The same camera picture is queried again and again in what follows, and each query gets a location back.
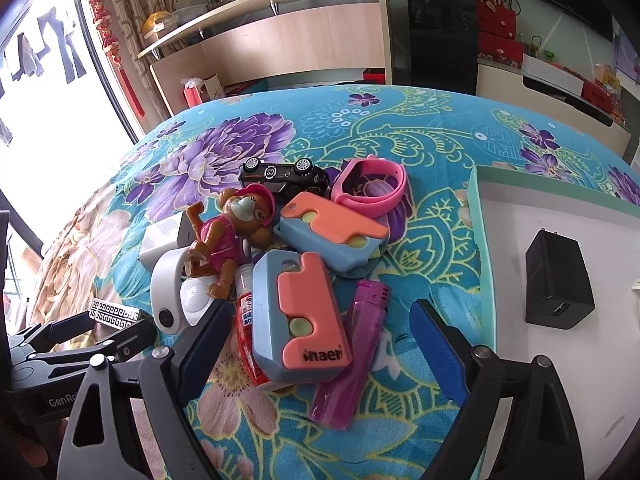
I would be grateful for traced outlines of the white power adapter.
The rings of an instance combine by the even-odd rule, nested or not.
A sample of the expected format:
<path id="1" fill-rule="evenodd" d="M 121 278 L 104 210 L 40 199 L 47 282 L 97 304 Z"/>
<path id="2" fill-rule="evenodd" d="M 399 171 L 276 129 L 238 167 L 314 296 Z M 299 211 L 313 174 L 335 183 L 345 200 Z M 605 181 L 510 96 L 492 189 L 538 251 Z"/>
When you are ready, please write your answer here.
<path id="1" fill-rule="evenodd" d="M 194 229 L 186 213 L 179 212 L 150 224 L 144 232 L 138 260 L 152 272 L 158 259 L 170 250 L 185 248 L 195 240 Z"/>

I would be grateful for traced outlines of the blue orange toy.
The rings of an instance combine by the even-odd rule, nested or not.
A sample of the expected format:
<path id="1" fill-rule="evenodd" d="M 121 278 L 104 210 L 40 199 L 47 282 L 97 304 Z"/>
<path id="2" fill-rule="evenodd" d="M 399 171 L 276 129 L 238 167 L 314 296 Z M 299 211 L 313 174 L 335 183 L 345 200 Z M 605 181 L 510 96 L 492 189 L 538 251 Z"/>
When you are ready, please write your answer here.
<path id="1" fill-rule="evenodd" d="M 316 252 L 343 278 L 365 278 L 385 252 L 390 229 L 359 212 L 300 192 L 279 214 L 274 232 L 298 252 Z"/>
<path id="2" fill-rule="evenodd" d="M 315 252 L 271 249 L 253 269 L 253 356 L 285 384 L 330 382 L 352 362 L 330 276 Z"/>

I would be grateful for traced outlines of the red handbag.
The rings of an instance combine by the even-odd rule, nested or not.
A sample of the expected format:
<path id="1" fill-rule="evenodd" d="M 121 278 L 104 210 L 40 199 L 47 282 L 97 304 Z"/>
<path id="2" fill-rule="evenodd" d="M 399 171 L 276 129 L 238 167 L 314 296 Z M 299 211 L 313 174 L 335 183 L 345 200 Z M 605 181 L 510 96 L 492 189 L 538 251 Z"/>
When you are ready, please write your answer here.
<path id="1" fill-rule="evenodd" d="M 516 39 L 516 13 L 504 0 L 477 0 L 477 28 L 494 36 Z"/>

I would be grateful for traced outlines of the brown pink puppy toy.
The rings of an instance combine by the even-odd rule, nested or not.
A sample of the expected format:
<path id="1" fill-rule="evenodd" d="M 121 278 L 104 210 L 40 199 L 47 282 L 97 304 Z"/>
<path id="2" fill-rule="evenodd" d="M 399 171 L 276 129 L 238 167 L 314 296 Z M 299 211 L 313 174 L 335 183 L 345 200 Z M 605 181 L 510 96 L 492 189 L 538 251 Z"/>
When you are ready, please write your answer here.
<path id="1" fill-rule="evenodd" d="M 188 207 L 188 217 L 195 234 L 188 255 L 186 274 L 189 278 L 216 276 L 208 286 L 209 296 L 228 299 L 234 274 L 239 267 L 243 242 L 263 248 L 272 239 L 272 222 L 276 201 L 265 185 L 252 183 L 245 188 L 225 188 L 218 196 L 221 213 L 203 220 L 204 205 Z"/>

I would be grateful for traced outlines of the white tv cabinet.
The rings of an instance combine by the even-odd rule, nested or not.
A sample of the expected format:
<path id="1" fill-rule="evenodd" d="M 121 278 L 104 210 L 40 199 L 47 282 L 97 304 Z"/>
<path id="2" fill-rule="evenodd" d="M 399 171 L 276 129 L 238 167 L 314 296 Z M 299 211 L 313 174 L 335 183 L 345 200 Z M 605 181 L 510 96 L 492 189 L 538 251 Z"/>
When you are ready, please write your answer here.
<path id="1" fill-rule="evenodd" d="M 558 99 L 556 96 L 548 96 L 537 89 L 526 87 L 526 81 L 531 79 L 511 70 L 508 66 L 480 60 L 477 65 L 476 94 L 564 122 L 590 134 L 616 155 L 624 156 L 631 140 L 631 134 L 624 127 L 614 120 L 607 125 L 604 122 L 604 115 L 581 98 L 567 96 Z M 536 79 L 532 81 L 538 87 L 544 86 L 544 82 Z"/>

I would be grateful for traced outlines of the wooden bar counter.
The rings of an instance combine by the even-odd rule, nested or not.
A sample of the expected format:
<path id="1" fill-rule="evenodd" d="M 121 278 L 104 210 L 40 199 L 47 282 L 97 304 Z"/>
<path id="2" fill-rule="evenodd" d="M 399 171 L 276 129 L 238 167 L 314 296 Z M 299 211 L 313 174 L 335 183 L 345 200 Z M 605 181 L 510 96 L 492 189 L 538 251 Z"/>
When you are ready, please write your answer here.
<path id="1" fill-rule="evenodd" d="M 225 84 L 320 70 L 382 70 L 393 81 L 388 0 L 235 0 L 194 18 L 138 54 L 151 55 L 170 114 L 186 109 L 183 79 Z"/>

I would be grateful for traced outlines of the floral blue tablecloth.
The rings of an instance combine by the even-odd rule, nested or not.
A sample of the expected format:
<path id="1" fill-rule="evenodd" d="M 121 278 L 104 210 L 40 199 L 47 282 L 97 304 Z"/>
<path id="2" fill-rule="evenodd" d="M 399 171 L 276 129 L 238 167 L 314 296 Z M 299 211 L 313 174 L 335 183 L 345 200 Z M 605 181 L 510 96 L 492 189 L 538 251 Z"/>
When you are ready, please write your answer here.
<path id="1" fill-rule="evenodd" d="M 311 422 L 311 386 L 255 389 L 234 341 L 186 414 L 226 479 L 419 478 L 457 411 L 410 335 L 410 304 L 432 298 L 466 336 L 487 337 L 466 201 L 472 169 L 538 174 L 638 203 L 638 176 L 585 128 L 475 96 L 356 84 L 260 92 L 185 110 L 76 204 L 38 273 L 29 318 L 67 318 L 96 297 L 149 309 L 150 276 L 138 259 L 146 227 L 194 203 L 214 214 L 218 193 L 239 185 L 251 158 L 306 158 L 336 178 L 367 156 L 404 166 L 409 182 L 383 218 L 390 242 L 371 275 L 390 285 L 393 299 L 352 426 L 335 431 Z"/>

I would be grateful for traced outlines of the pink smart watch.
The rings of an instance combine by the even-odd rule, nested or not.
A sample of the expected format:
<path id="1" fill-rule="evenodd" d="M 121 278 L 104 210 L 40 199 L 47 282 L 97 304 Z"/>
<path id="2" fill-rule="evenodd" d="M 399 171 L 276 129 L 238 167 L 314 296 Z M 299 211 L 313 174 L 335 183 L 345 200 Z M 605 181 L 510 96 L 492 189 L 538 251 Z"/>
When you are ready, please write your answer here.
<path id="1" fill-rule="evenodd" d="M 334 203 L 376 219 L 401 203 L 407 184 L 404 166 L 368 155 L 344 163 L 333 181 L 330 197 Z"/>

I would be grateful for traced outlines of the red white glue bottle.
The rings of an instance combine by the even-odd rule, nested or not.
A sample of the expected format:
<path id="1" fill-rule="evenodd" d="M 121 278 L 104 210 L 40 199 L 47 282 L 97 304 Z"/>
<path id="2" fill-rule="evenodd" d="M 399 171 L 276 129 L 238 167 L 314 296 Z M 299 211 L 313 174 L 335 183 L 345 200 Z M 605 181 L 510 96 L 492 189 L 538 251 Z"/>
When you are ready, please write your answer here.
<path id="1" fill-rule="evenodd" d="M 250 383 L 262 391 L 280 391 L 291 384 L 269 379 L 253 356 L 253 268 L 250 261 L 241 263 L 235 271 L 235 331 L 238 355 Z"/>

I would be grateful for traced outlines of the red hanging knot ornament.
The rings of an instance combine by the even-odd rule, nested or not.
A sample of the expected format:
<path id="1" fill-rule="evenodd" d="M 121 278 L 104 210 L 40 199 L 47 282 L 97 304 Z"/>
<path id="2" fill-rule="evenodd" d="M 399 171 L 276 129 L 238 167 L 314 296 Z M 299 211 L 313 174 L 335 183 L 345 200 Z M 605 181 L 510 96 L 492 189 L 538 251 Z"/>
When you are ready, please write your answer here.
<path id="1" fill-rule="evenodd" d="M 132 88 L 131 82 L 122 65 L 122 56 L 119 52 L 119 41 L 112 31 L 112 14 L 105 7 L 104 0 L 88 0 L 93 25 L 100 37 L 100 43 L 105 56 L 114 68 L 116 78 L 124 92 L 124 96 L 137 118 L 145 116 L 144 109 Z"/>

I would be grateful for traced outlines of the patterned white rectangular block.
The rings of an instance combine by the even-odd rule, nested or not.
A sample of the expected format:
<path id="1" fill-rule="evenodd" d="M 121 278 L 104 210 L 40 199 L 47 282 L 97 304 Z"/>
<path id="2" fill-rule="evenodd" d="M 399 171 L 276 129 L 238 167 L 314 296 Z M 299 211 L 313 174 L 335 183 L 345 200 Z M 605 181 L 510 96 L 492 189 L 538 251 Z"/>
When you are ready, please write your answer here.
<path id="1" fill-rule="evenodd" d="M 140 320 L 141 311 L 123 304 L 93 298 L 89 308 L 89 318 L 115 330 L 123 330 Z"/>

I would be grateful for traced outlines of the black water dispenser cabinet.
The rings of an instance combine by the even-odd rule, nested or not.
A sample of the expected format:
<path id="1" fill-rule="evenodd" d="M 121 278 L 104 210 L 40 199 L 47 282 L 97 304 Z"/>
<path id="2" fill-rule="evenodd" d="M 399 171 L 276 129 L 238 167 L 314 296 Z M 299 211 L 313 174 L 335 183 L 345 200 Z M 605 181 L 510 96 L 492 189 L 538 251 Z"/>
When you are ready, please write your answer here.
<path id="1" fill-rule="evenodd" d="M 411 83 L 474 94 L 476 0 L 408 0 L 408 13 Z"/>

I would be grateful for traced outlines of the black power adapter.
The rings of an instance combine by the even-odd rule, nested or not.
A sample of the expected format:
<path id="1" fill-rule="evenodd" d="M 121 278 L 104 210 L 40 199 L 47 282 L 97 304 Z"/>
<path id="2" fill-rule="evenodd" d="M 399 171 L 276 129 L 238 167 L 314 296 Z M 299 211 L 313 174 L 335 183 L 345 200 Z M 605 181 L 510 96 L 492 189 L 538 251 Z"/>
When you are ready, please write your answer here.
<path id="1" fill-rule="evenodd" d="M 541 229 L 525 263 L 527 323 L 570 330 L 596 307 L 577 240 Z"/>

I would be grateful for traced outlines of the white smart watch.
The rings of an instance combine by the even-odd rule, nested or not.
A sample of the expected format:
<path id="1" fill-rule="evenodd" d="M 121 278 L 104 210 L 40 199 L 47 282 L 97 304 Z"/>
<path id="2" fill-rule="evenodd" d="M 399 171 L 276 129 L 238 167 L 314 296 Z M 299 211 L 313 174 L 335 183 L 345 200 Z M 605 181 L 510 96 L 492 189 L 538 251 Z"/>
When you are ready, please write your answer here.
<path id="1" fill-rule="evenodd" d="M 215 277 L 187 278 L 183 270 L 188 260 L 188 248 L 173 249 L 157 260 L 152 272 L 150 294 L 154 322 L 169 336 L 194 326 L 214 302 L 208 288 L 214 284 Z"/>

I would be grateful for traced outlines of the black toy car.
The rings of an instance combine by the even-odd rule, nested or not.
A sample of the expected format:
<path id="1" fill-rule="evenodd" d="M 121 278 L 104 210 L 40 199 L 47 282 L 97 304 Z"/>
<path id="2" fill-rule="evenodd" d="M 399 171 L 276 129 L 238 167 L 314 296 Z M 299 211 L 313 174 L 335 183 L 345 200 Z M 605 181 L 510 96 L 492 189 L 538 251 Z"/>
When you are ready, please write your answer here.
<path id="1" fill-rule="evenodd" d="M 295 162 L 263 162 L 251 157 L 242 166 L 240 182 L 244 186 L 262 184 L 268 188 L 278 205 L 288 203 L 300 192 L 326 197 L 330 188 L 326 170 L 306 157 Z"/>

